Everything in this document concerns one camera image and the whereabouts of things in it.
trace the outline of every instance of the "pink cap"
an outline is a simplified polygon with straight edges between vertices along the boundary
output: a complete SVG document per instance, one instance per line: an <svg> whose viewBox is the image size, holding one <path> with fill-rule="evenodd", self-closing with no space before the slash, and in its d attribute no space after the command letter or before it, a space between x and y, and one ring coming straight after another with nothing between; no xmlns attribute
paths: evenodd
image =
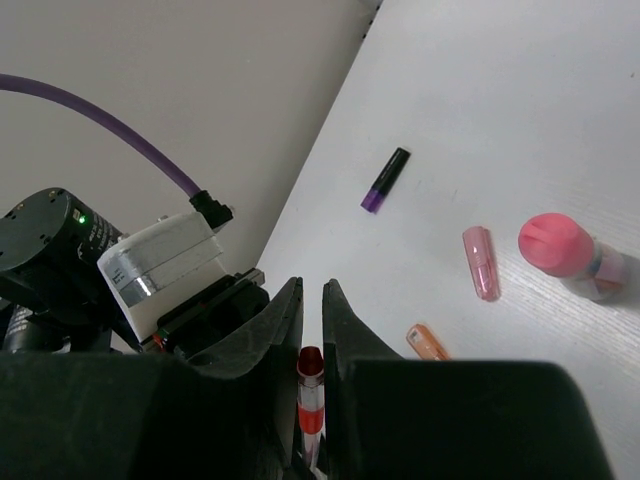
<svg viewBox="0 0 640 480"><path fill-rule="evenodd" d="M593 258L593 238L561 213L543 213L524 224L518 236L520 253L534 267L553 277L583 271Z"/></svg>

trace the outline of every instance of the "black marker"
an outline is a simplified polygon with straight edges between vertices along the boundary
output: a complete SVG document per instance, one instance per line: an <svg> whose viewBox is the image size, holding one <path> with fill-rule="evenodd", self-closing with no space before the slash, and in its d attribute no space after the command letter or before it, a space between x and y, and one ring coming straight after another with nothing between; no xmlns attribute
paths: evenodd
<svg viewBox="0 0 640 480"><path fill-rule="evenodd" d="M364 197L364 200L360 204L367 212L376 213L387 197L387 194L391 191L391 187L396 183L396 180L400 176L400 172L407 164L407 160L411 154L403 148L398 148L393 156L389 159L384 169L378 175L378 178L373 183L371 190Z"/></svg>

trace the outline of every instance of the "clear plastic bottle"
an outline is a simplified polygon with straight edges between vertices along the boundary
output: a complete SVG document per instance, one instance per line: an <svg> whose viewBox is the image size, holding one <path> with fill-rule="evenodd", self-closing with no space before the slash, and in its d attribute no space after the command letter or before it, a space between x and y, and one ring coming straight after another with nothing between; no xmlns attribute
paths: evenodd
<svg viewBox="0 0 640 480"><path fill-rule="evenodd" d="M559 278L581 297L603 300L626 283L624 257L566 215L544 213L533 217L520 230L518 245L531 265Z"/></svg>

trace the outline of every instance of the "black connector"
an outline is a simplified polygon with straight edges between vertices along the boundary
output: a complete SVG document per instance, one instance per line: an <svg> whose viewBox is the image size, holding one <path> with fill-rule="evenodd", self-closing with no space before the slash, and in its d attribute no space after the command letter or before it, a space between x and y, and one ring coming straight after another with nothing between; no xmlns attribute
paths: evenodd
<svg viewBox="0 0 640 480"><path fill-rule="evenodd" d="M214 232L233 219L231 209L211 198L209 192L201 190L189 199L196 212L200 212Z"/></svg>

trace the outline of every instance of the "pink marker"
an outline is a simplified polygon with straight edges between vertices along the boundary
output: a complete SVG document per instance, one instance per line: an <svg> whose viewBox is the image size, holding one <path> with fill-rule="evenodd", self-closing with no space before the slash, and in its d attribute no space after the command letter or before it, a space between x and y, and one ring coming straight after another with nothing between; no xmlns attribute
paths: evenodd
<svg viewBox="0 0 640 480"><path fill-rule="evenodd" d="M560 278L576 295L602 300L626 283L622 255L561 213L531 218L520 230L518 246L527 262Z"/></svg>
<svg viewBox="0 0 640 480"><path fill-rule="evenodd" d="M497 300L500 287L489 231L484 227L471 227L462 234L462 241L476 294L487 302Z"/></svg>

